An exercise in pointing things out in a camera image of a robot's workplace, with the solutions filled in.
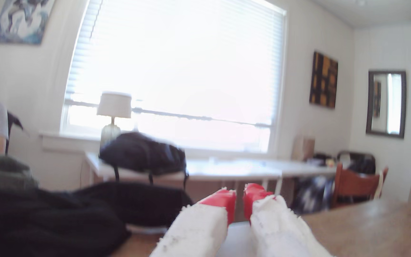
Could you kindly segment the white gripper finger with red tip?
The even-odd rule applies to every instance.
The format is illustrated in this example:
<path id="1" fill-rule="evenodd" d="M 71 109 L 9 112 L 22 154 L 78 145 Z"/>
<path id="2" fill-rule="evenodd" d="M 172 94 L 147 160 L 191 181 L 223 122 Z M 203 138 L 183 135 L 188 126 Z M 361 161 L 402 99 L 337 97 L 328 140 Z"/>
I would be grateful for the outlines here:
<path id="1" fill-rule="evenodd" d="M 234 221 L 236 190 L 222 188 L 184 207 L 151 257 L 215 257 Z"/>
<path id="2" fill-rule="evenodd" d="M 260 184 L 244 187 L 244 215 L 249 220 L 258 257 L 332 257 L 309 225 L 281 195 Z"/>

